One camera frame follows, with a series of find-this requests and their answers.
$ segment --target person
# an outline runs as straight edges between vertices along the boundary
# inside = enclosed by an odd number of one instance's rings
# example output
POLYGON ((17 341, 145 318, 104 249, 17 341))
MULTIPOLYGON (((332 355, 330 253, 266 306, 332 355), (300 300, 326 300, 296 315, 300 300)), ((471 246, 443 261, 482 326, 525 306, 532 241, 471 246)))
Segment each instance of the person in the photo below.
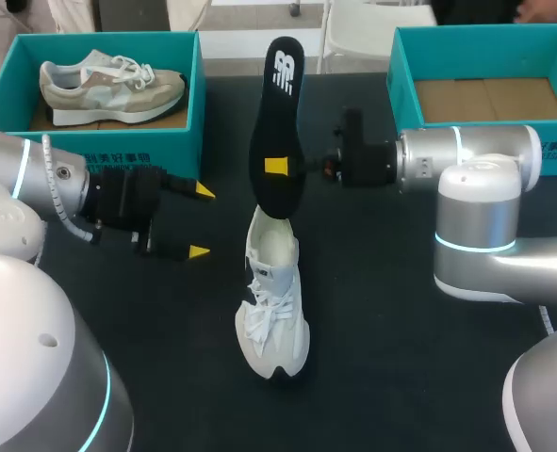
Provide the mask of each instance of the person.
POLYGON ((439 24, 557 23, 557 0, 432 0, 439 24))

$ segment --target new balance logo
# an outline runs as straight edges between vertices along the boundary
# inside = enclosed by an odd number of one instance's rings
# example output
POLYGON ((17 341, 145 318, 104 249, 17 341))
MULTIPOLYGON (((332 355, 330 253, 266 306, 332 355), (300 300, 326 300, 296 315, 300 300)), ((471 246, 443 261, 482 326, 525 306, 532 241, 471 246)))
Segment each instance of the new balance logo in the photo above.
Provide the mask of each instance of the new balance logo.
POLYGON ((293 86, 291 84, 295 75, 295 60, 291 55, 285 55, 282 50, 276 52, 274 59, 274 77, 272 81, 288 95, 292 95, 293 86))

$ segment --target white shoelace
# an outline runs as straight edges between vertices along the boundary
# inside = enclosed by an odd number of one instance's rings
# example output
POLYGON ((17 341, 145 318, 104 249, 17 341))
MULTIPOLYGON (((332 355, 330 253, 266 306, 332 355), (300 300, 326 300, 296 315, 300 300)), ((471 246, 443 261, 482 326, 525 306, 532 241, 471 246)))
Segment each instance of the white shoelace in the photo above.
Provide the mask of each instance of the white shoelace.
POLYGON ((134 82, 137 90, 143 90, 155 81, 155 73, 150 64, 141 66, 132 58, 117 55, 110 60, 112 63, 121 63, 120 75, 113 79, 114 83, 134 82))
POLYGON ((282 297, 275 297, 262 288, 255 278, 248 287, 255 296, 257 304, 253 306, 245 302, 245 337, 258 343, 263 350, 275 321, 293 316, 293 297, 290 288, 282 297))

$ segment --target beige sneaker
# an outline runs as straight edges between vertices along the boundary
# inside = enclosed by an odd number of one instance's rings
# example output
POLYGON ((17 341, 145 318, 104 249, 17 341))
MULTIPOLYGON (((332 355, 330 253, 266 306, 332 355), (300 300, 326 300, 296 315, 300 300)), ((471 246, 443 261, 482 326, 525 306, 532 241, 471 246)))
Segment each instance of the beige sneaker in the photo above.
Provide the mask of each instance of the beige sneaker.
POLYGON ((105 120, 135 124, 174 107, 186 84, 181 73, 154 70, 125 56, 92 51, 73 66, 44 62, 40 89, 52 108, 54 125, 105 120))

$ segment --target insole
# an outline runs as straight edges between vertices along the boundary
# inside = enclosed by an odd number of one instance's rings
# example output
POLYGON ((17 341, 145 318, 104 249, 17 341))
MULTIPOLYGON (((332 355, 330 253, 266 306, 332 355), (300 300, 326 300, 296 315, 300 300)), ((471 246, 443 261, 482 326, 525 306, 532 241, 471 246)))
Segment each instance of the insole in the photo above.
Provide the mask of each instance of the insole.
POLYGON ((305 57, 290 37, 274 40, 268 49, 257 121, 249 150, 249 175, 257 203, 273 218, 289 218, 303 194, 305 174, 267 174, 265 159, 288 157, 289 165, 303 165, 297 133, 297 110, 303 84, 305 57))
POLYGON ((292 256, 290 240, 280 231, 267 231, 259 239, 259 262, 268 266, 288 266, 292 256))

